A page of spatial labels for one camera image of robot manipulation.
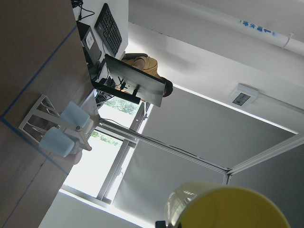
blue tape line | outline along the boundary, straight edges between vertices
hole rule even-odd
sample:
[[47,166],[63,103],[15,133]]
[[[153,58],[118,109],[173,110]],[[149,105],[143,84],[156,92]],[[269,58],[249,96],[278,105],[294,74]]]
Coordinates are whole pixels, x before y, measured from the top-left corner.
[[15,100],[10,104],[10,106],[7,108],[7,110],[3,113],[3,117],[10,111],[10,109],[13,107],[13,105],[17,102],[17,100],[21,97],[21,95],[24,93],[24,91],[28,88],[28,86],[34,81],[34,79],[37,77],[37,75],[42,71],[42,69],[46,66],[46,64],[50,61],[50,59],[55,55],[55,53],[61,48],[61,46],[66,42],[66,40],[71,36],[71,34],[74,32],[74,30],[77,28],[75,26],[69,34],[63,39],[63,41],[58,45],[58,47],[53,51],[53,53],[47,58],[47,60],[42,64],[42,66],[39,68],[39,70],[34,74],[34,76],[29,80],[29,82],[24,86],[24,88],[20,91],[20,93],[17,95]]
[[13,210],[11,211],[11,213],[9,214],[8,218],[6,219],[5,223],[3,224],[2,228],[4,228],[7,224],[7,222],[9,221],[10,217],[12,216],[12,214],[15,212],[17,206],[19,205],[19,203],[21,202],[22,198],[25,196],[25,194],[27,193],[29,187],[31,186],[31,184],[33,183],[33,180],[37,177],[40,169],[42,168],[43,164],[45,163],[46,159],[43,161],[42,165],[39,167],[38,171],[36,172],[36,174],[34,175],[33,179],[30,181],[30,183],[28,184],[28,186],[26,187],[26,189],[24,190],[24,193],[21,195],[21,197],[19,198],[18,202],[16,203],[15,207],[13,208]]
[[34,143],[32,143],[29,139],[27,139],[21,132],[19,132],[14,126],[12,126],[2,116],[0,116],[0,121],[3,122],[8,128],[10,128],[14,133],[16,133],[20,138],[22,138],[24,141],[26,141],[29,145],[31,145],[37,152],[39,152],[42,156],[44,156],[47,160],[49,160],[53,165],[55,165],[57,168],[59,168],[65,175],[68,175],[67,171],[65,171],[60,165],[58,165],[47,154],[43,153],[43,151],[40,150],[39,147],[37,147]]

computer monitor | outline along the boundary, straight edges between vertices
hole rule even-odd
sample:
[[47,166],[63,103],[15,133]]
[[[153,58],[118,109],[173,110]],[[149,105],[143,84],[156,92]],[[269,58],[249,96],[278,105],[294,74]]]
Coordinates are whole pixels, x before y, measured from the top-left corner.
[[139,103],[140,99],[147,101],[158,107],[162,103],[162,95],[165,89],[165,83],[123,61],[120,61],[108,54],[105,54],[106,66],[109,69],[111,77],[115,84],[129,94],[118,91],[117,89],[109,89],[103,86],[99,89],[121,97],[123,99]]

desk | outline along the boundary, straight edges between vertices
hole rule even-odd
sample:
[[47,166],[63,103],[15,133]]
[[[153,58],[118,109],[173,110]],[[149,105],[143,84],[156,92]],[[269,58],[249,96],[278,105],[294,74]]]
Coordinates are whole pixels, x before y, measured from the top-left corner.
[[58,110],[72,100],[99,116],[70,1],[5,1],[0,11],[0,226],[35,228],[72,166],[40,150],[19,124],[41,94]]

black keyboard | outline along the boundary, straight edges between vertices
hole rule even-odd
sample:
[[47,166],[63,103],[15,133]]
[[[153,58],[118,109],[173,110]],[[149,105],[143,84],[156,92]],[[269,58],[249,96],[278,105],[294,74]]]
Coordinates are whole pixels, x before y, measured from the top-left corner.
[[122,37],[107,3],[104,4],[94,25],[105,46],[115,57],[122,43]]

white ceiling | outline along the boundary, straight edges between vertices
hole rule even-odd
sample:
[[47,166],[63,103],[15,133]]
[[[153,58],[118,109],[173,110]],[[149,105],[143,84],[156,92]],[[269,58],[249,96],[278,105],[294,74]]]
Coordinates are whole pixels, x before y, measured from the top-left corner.
[[[266,3],[261,0],[226,0],[224,3],[220,0],[193,0],[192,2],[264,26],[269,24],[271,26],[269,28],[279,33],[286,34],[286,31],[289,33],[292,29],[297,34],[297,37],[295,35],[294,38],[304,40],[304,27],[301,25],[301,22],[304,21],[302,13],[304,12],[304,1],[281,0],[281,4],[274,0],[268,0]],[[197,25],[194,27],[190,24],[192,23],[191,18],[194,18],[192,15],[188,15],[188,21],[185,21],[185,17],[183,17],[183,22],[177,21],[181,16],[175,17],[174,20],[177,21],[177,24],[183,23],[184,26],[189,23],[189,27],[193,27],[193,33],[189,32],[189,28],[185,28],[185,30],[188,29],[187,34],[173,29],[172,18],[174,14],[177,14],[174,8],[170,8],[169,4],[162,4],[158,0],[130,0],[129,21],[135,24],[129,23],[129,46],[126,52],[149,54],[158,60],[159,74],[170,79],[175,85],[229,105],[231,104],[229,95],[238,83],[243,83],[257,88],[263,94],[304,109],[304,57],[289,51],[282,52],[280,48],[277,50],[269,45],[269,47],[262,46],[264,49],[269,48],[270,50],[266,59],[263,59],[263,56],[255,50],[255,52],[246,54],[248,57],[246,63],[248,64],[244,64],[241,60],[235,61],[240,57],[237,52],[233,53],[235,58],[227,58],[230,54],[229,46],[227,50],[224,50],[228,53],[227,55],[223,54],[224,52],[218,55],[192,42],[195,39],[198,43],[204,42],[202,38],[195,37]],[[217,46],[220,45],[223,46],[220,48],[221,50],[225,49],[223,43],[219,41]],[[276,51],[279,54],[282,52],[282,56],[277,58],[277,54],[274,55]],[[252,65],[254,67],[250,65],[250,59],[257,63]],[[259,60],[266,67],[259,67]],[[258,98],[247,108],[242,109],[293,131],[304,132],[304,114],[265,101],[262,98]]]

